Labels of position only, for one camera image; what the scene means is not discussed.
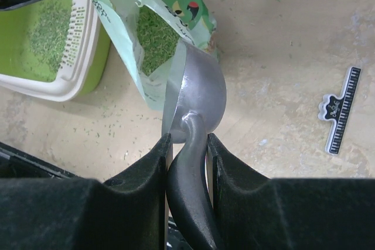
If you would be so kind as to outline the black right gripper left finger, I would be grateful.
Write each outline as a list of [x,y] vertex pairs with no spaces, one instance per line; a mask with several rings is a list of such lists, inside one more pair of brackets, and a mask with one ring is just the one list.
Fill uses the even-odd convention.
[[166,134],[112,178],[1,178],[2,249],[165,249]]

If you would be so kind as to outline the silver metal scoop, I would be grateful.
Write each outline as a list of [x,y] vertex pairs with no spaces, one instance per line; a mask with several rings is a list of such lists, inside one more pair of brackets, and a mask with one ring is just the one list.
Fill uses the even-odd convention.
[[172,217],[192,249],[224,249],[205,175],[207,138],[219,125],[227,91],[217,59],[179,39],[166,83],[162,133],[183,144],[168,169]]

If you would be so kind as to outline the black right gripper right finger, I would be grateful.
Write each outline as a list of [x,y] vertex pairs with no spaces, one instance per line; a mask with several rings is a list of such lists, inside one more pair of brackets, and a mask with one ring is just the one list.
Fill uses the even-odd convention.
[[373,249],[374,180],[267,178],[210,134],[213,209],[227,249]]

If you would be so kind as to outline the black white bag sealing strip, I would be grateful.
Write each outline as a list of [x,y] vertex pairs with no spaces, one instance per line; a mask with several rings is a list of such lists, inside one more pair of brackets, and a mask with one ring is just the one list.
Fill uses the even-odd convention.
[[331,155],[339,154],[361,72],[361,68],[349,67],[340,94],[325,94],[318,105],[318,118],[332,123],[325,145]]

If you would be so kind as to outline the green cat litter bag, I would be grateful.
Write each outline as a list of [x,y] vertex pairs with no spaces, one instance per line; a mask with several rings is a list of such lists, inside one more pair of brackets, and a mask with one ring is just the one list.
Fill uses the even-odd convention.
[[161,110],[180,39],[217,54],[217,22],[203,0],[91,0],[147,105]]

